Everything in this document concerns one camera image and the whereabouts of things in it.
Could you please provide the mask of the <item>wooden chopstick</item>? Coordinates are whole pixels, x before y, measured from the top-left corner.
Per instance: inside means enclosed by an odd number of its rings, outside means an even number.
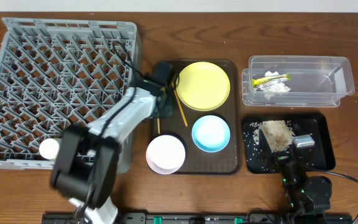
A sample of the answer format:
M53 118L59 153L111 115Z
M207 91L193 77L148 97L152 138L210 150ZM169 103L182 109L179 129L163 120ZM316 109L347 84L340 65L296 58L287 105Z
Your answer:
M157 118L157 132L158 134L160 134L161 130L160 130L160 119Z
M183 111L183 108L182 108L182 105L181 105L181 101L180 101L180 99L179 99L179 97L178 97L178 94L177 94L177 91L176 91L176 87L175 87L175 85L174 85L173 82L171 82L171 86L172 86L172 88L173 88L173 92L174 92L174 95L175 95L175 98L176 98L176 101L177 101L177 104L178 104L178 108L179 108L179 110L180 110L180 114L181 114L181 117L182 117L182 119L183 119L184 125L185 125L185 127L188 127L188 122L187 122L187 120L186 120L186 116L185 116L185 114L184 114L184 111Z

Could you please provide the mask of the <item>rice food scraps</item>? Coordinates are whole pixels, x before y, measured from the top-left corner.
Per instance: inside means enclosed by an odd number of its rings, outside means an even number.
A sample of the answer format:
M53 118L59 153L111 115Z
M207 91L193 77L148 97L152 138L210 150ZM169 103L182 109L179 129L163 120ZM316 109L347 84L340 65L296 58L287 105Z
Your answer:
M244 143L245 149L257 152L259 146L259 131L262 131L272 152L287 152L293 142L295 133L290 127L290 123L284 120L270 120L261 122L246 123L247 131Z

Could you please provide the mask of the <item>yellow round plate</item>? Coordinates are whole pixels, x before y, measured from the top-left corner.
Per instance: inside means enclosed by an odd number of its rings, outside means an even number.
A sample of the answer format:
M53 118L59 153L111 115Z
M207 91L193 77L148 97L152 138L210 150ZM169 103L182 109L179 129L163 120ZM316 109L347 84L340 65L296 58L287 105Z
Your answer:
M195 62L179 73L176 91L179 99L196 111L219 108L231 90L226 72L211 62Z

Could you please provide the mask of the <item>pink round bowl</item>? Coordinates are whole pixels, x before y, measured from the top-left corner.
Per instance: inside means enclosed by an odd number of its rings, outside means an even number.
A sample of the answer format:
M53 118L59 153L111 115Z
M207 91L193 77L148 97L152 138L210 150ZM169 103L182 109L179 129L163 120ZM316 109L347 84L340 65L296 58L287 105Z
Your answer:
M175 136L161 135L153 139L146 150L148 166L162 175L173 174L184 164L184 144Z

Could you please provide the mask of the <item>light blue round bowl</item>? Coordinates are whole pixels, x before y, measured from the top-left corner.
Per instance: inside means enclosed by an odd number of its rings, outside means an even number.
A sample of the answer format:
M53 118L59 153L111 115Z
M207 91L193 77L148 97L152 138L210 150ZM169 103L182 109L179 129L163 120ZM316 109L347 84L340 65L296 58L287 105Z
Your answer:
M229 144L231 132L229 125L221 117L206 115L194 123L191 137L200 150L215 153Z

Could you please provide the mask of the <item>green orange snack wrapper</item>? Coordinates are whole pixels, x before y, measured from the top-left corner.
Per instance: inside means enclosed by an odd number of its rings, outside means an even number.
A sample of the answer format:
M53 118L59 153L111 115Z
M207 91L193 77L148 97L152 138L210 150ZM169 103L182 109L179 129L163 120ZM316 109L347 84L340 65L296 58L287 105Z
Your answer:
M270 82L272 80L277 80L277 79L282 79L282 78L286 78L287 80L290 80L291 76L286 73L286 74L281 74L281 75L272 75L269 77L258 78L256 80L252 81L252 86L257 87L259 85L263 85L264 83Z

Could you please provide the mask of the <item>white paper cup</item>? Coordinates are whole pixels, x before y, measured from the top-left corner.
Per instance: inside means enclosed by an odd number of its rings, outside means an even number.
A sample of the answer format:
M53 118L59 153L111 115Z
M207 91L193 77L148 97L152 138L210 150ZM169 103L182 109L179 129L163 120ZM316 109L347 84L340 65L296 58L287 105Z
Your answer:
M59 152L61 138L48 138L41 142L39 146L40 155L47 160L54 161Z

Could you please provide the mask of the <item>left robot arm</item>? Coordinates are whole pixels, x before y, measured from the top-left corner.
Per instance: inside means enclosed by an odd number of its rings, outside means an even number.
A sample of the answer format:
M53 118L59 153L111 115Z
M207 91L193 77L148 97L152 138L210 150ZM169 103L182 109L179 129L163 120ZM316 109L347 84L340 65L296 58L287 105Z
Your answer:
M80 201L68 223L96 223L96 218L103 216L103 207L108 209L106 222L114 223L109 196L121 145L144 119L173 114L170 93L175 82L172 78L162 82L140 78L100 118L64 130L50 185L67 198Z

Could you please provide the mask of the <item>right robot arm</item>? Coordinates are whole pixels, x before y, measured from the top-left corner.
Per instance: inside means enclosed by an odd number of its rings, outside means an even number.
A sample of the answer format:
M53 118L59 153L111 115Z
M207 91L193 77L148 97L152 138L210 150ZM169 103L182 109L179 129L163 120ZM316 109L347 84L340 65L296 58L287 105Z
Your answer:
M314 146L309 135L297 136L288 151L272 151L263 131L259 131L262 157L278 165L282 175L283 189L291 209L281 217L281 223L327 224L325 211L331 208L332 182L323 176L308 177L303 152Z

